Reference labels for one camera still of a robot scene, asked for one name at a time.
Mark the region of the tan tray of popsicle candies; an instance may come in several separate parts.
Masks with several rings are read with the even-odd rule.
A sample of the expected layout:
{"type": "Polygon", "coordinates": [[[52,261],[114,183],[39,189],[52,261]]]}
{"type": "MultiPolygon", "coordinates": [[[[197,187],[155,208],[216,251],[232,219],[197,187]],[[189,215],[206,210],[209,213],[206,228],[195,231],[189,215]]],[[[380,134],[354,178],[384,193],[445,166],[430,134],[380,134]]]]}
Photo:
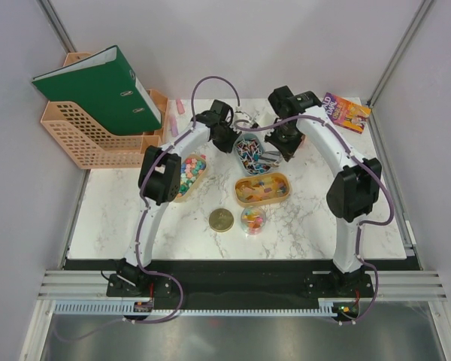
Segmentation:
{"type": "Polygon", "coordinates": [[[271,205],[290,196],[287,177],[279,172],[243,177],[235,183],[235,197],[241,207],[271,205]]]}

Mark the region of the clear plastic jar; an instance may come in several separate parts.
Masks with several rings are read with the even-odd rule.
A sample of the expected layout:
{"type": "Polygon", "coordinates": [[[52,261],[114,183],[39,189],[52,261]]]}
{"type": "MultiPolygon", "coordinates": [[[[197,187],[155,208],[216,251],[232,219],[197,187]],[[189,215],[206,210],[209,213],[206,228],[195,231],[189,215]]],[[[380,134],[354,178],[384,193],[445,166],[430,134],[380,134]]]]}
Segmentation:
{"type": "Polygon", "coordinates": [[[256,206],[245,207],[240,217],[242,230],[248,235],[258,235],[265,228],[267,217],[265,211],[256,206]]]}

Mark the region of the beige tray of star candies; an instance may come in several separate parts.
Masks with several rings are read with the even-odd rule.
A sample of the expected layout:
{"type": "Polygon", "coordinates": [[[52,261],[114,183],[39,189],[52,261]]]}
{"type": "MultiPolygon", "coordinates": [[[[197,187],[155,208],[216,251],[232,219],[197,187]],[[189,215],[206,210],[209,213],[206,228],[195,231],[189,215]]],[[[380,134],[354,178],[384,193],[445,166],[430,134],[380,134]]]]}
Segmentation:
{"type": "Polygon", "coordinates": [[[190,154],[180,168],[180,185],[175,202],[184,202],[205,179],[207,161],[204,155],[190,154]]]}

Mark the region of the silver metal scoop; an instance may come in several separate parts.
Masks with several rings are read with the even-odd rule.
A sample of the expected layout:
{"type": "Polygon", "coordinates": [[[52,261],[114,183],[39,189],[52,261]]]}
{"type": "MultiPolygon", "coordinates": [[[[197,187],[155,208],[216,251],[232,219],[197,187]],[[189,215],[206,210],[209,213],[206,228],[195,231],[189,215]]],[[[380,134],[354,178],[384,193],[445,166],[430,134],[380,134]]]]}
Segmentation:
{"type": "Polygon", "coordinates": [[[258,163],[270,168],[276,168],[282,162],[283,156],[278,150],[265,151],[259,156],[258,163]]]}

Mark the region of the gold jar lid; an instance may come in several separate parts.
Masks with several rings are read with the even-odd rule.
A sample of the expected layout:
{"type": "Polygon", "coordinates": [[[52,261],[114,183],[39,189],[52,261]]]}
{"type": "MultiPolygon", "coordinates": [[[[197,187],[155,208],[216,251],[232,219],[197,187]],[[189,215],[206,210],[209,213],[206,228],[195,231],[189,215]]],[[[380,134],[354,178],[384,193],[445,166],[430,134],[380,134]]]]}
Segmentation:
{"type": "Polygon", "coordinates": [[[234,225],[234,216],[225,208],[217,208],[210,213],[208,223],[215,232],[227,232],[234,225]]]}

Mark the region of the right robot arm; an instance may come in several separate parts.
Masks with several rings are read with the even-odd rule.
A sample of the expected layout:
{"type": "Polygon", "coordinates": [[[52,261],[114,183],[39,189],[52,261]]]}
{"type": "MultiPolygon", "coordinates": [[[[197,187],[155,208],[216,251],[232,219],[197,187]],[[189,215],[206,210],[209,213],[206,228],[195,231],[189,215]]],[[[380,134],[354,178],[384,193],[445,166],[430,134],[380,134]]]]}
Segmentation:
{"type": "Polygon", "coordinates": [[[371,213],[379,198],[382,165],[376,158],[366,159],[336,130],[317,96],[307,91],[295,95],[288,86],[273,90],[268,101],[277,116],[274,130],[265,136],[289,161],[301,144],[310,140],[328,164],[334,180],[326,202],[337,221],[337,240],[333,256],[335,273],[329,277],[331,291],[346,296],[356,288],[353,272],[362,267],[358,258],[357,228],[371,213]]]}

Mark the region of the grey tray of lollipops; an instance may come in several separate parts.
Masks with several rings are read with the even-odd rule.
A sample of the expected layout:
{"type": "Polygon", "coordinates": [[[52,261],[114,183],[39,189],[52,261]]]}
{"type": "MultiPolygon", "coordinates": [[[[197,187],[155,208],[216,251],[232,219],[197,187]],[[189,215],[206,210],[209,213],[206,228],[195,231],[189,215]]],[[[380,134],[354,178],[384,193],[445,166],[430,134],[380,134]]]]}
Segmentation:
{"type": "Polygon", "coordinates": [[[273,168],[259,162],[264,147],[257,136],[250,133],[240,135],[233,147],[233,154],[238,158],[246,176],[266,174],[273,168]]]}

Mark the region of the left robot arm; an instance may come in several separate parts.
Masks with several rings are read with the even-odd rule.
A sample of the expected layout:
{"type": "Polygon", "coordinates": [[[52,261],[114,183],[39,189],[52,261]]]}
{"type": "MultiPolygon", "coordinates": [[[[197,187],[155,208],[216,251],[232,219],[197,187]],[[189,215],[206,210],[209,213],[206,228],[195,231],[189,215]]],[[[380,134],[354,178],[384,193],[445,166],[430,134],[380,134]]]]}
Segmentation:
{"type": "Polygon", "coordinates": [[[162,216],[180,190],[183,159],[210,141],[219,151],[231,153],[240,135],[232,127],[234,115],[230,105],[215,100],[208,110],[193,116],[177,137],[161,147],[149,146],[146,149],[138,180],[144,211],[135,238],[121,263],[128,263],[141,271],[150,264],[162,216]]]}

